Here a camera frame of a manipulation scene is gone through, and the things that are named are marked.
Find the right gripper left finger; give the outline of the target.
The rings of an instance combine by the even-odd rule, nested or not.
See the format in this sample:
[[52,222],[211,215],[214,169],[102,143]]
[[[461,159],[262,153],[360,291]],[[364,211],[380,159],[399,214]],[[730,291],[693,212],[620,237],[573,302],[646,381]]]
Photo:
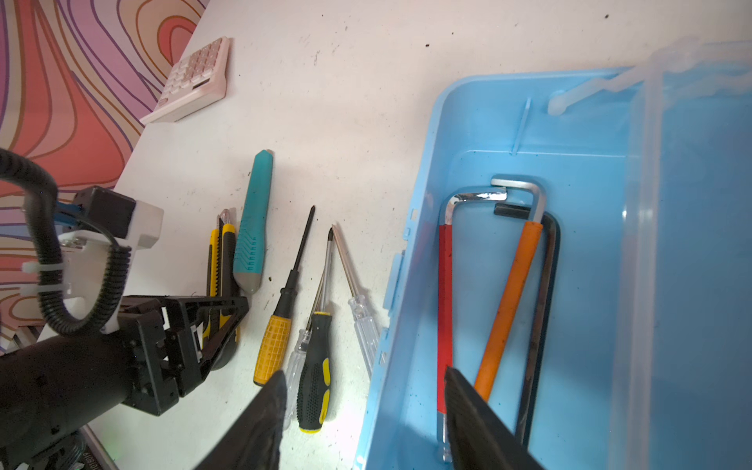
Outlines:
[[286,407],[286,377],[279,370],[196,469],[278,469]]

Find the red handled hex key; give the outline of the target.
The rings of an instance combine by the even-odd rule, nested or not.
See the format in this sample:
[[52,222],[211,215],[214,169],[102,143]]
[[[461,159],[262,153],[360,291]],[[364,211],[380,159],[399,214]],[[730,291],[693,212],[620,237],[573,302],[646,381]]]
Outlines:
[[452,451],[448,438],[448,415],[445,398],[445,374],[454,361],[452,347],[452,222],[454,212],[468,203],[499,203],[507,199],[503,187],[471,187],[461,189],[450,196],[440,210],[438,225],[438,312],[437,312],[437,435],[440,457],[444,463],[452,463]]

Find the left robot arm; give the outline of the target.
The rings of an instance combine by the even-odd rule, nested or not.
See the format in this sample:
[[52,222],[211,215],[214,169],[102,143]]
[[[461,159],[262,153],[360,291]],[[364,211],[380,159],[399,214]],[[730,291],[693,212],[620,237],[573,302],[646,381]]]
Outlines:
[[105,237],[96,300],[76,318],[64,302],[64,258],[55,229],[58,187],[38,164],[1,154],[1,177],[25,192],[37,258],[37,299],[53,336],[1,360],[1,463],[62,467],[78,430],[127,405],[159,416],[203,384],[248,313],[244,297],[138,297],[125,293],[131,248],[96,219],[76,221]]

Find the yellow black utility knife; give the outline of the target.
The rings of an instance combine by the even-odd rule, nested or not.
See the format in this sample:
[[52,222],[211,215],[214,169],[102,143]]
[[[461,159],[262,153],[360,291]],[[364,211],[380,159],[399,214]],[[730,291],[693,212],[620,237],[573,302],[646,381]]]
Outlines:
[[[240,294],[237,282],[233,278],[232,262],[236,246],[236,228],[232,220],[232,211],[224,209],[217,216],[217,227],[211,233],[207,294],[210,297],[234,297]],[[203,340],[207,342],[219,333],[229,316],[219,311],[210,311],[206,315]],[[233,339],[215,356],[213,370],[220,370],[234,358],[240,343],[240,333],[233,332]]]

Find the clear toolbox lid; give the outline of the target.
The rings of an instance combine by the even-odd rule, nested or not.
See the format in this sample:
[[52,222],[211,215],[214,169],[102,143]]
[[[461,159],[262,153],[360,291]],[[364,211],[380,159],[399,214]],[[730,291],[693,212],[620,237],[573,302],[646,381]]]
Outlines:
[[612,469],[751,465],[751,44],[685,37],[552,96],[631,94]]

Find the black hex key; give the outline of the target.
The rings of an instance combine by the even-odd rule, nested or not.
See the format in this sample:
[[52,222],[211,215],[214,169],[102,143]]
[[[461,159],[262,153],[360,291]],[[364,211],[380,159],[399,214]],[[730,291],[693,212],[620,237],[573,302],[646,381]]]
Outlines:
[[561,244],[559,222],[549,211],[546,211],[542,216],[542,226],[546,235],[546,239],[544,239],[544,242],[546,242],[544,244],[544,262],[542,263],[542,274],[540,275],[515,428],[515,438],[523,448],[529,446],[534,421]]

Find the light blue plastic toolbox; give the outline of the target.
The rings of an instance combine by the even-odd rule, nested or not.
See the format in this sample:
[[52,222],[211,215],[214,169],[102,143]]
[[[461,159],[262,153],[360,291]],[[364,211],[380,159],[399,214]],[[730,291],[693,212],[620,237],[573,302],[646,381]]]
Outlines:
[[[603,94],[569,115],[554,94],[609,70],[476,76],[439,98],[395,259],[385,330],[360,442],[358,469],[448,469],[437,435],[440,210],[494,176],[546,191],[560,250],[528,451],[548,469],[612,469],[610,407],[622,275],[631,94]],[[533,196],[468,203],[452,222],[452,367],[477,377]],[[513,432],[544,262],[542,231],[489,406]]]

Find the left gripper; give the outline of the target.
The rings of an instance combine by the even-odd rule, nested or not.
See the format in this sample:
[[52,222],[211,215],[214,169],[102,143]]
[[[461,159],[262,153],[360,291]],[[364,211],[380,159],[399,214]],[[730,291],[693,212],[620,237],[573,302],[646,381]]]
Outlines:
[[170,365],[161,300],[125,297],[117,321],[132,387],[123,403],[154,416],[174,407],[207,379],[249,309],[245,297],[170,297]]

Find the orange handled hex key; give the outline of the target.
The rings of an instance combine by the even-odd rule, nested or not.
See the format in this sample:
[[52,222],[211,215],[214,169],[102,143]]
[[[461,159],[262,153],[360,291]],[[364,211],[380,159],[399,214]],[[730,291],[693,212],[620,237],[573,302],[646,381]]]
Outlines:
[[511,327],[544,230],[542,217],[546,208],[546,191],[533,180],[497,175],[492,178],[491,185],[527,191],[533,196],[533,205],[521,232],[503,296],[499,302],[497,315],[474,383],[475,391],[484,401],[489,401],[493,391]]

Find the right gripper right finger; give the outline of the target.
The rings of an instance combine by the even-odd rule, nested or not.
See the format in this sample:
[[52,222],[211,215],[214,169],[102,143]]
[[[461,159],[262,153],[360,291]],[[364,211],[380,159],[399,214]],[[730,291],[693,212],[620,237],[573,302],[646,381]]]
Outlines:
[[542,470],[455,368],[445,373],[448,443],[454,469]]

